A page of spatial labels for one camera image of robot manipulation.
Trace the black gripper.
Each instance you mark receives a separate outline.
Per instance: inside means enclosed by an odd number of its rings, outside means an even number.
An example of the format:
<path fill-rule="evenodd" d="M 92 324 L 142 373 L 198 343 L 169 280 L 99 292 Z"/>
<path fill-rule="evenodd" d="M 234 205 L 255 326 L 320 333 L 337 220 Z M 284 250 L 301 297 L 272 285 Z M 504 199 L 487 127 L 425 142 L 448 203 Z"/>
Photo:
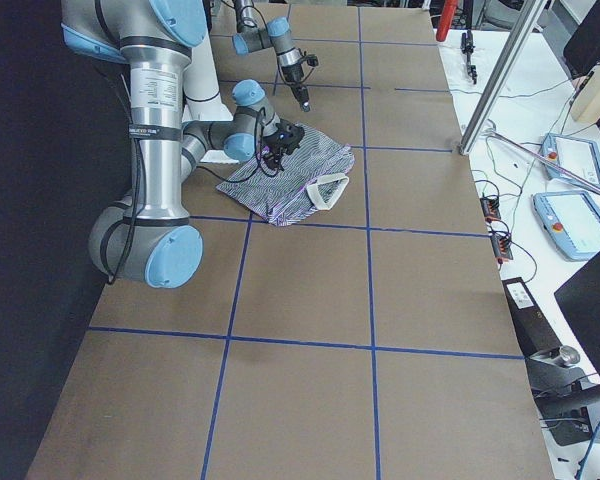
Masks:
<path fill-rule="evenodd" d="M 290 122 L 279 122 L 276 130 L 264 137 L 268 148 L 266 166 L 271 171 L 281 171 L 282 156 L 292 154 L 304 138 L 304 127 Z"/>
<path fill-rule="evenodd" d="M 294 89 L 294 98 L 302 111 L 310 111 L 308 88 L 304 85 L 304 71 L 301 63 L 283 65 L 280 67 L 284 83 Z"/>

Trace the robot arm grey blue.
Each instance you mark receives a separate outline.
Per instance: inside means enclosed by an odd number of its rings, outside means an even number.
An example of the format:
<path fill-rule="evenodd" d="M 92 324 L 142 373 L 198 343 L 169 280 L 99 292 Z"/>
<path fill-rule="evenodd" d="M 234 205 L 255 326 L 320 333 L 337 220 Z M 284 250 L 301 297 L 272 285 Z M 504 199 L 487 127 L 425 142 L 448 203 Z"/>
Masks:
<path fill-rule="evenodd" d="M 62 29 L 72 51 L 130 69 L 132 186 L 94 224 L 92 261 L 111 280 L 177 288 L 203 256 L 182 182 L 210 151 L 277 170 L 304 130 L 253 80 L 235 85 L 236 108 L 226 108 L 200 1 L 66 1 Z"/>
<path fill-rule="evenodd" d="M 234 1 L 233 10 L 236 33 L 232 44 L 236 54 L 245 56 L 272 48 L 281 80 L 291 90 L 301 110 L 309 112 L 310 96 L 305 82 L 319 65 L 317 56 L 296 46 L 286 17 L 266 21 L 253 1 Z"/>

